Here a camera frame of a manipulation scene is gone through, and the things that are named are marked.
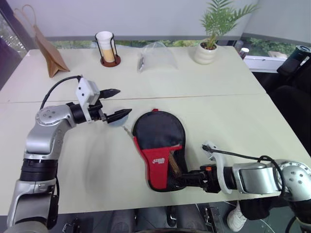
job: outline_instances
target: white plastic bracket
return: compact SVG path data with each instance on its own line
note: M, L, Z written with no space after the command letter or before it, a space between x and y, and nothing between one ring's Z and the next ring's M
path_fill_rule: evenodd
M100 91L94 82L88 81L85 78L80 79L76 90L76 96L87 122L92 120L88 112L88 107L89 105L94 105L96 103L99 95Z
M212 149L218 150L217 146L212 143L211 141L206 141L203 145L208 146ZM225 184L224 178L224 167L227 165L226 158L223 154L216 153L216 152L208 152L204 151L207 155L208 159L211 161L216 161L217 166L217 179L221 190L226 194L231 194L232 189L229 189Z

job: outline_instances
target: bag handle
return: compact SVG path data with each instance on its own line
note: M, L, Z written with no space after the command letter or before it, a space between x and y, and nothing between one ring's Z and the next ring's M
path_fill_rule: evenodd
M26 15L26 13L25 13L25 11L24 11L25 7L30 7L31 10L32 10L32 12L33 12L33 16L34 16L34 23L33 23L33 24L31 23L31 21L29 20L29 18L27 17L27 15ZM14 17L24 26L24 28L26 28L26 27L25 27L26 25L23 23L23 21L21 20L21 18L19 18L19 17L17 16L17 14L16 14L17 12L19 12L19 13L26 19L26 21L29 23L29 25L31 26L31 28L32 28L33 31L35 32L35 30L34 30L34 25L37 24L37 18L36 18L36 15L35 15L35 10L34 10L34 8L33 8L31 5L26 4L26 5L24 5L24 6L21 8L21 10L18 9L18 8L15 8L15 9L14 9L14 12L13 12Z

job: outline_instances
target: robotic arm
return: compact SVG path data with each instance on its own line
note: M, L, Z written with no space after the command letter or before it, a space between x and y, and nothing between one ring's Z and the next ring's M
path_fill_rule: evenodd
M247 194L270 194L282 190L281 196L288 202L303 233L311 232L311 170L303 163L275 160L274 163L243 163L226 166L223 153L212 142L206 142L203 150L216 164L204 165L200 170L183 174L180 178L184 186L198 186L206 192L223 191L230 194L233 189Z
M106 99L120 91L99 91L94 82L82 76L78 78L76 94L80 104L71 102L49 106L41 109L35 116L35 126L26 139L21 175L16 181L8 214L7 233L43 233L56 224L59 199L57 164L64 135L68 130L86 121L102 120L111 123L132 110L119 110L109 116L104 114L99 99Z

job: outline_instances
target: brown coaster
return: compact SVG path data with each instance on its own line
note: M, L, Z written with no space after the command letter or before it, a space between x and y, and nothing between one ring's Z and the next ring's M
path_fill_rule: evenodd
M115 67L120 64L120 62L121 58L118 55L116 55L116 60L114 62L106 62L103 57L101 58L101 63L104 67Z

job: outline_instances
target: white flower pot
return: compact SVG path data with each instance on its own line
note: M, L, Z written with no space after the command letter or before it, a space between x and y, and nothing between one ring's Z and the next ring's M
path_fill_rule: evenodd
M216 48L214 50L206 50L202 48L201 44L198 45L194 54L194 60L197 63L206 65L212 63L215 60L215 56L218 50L218 46L215 44Z

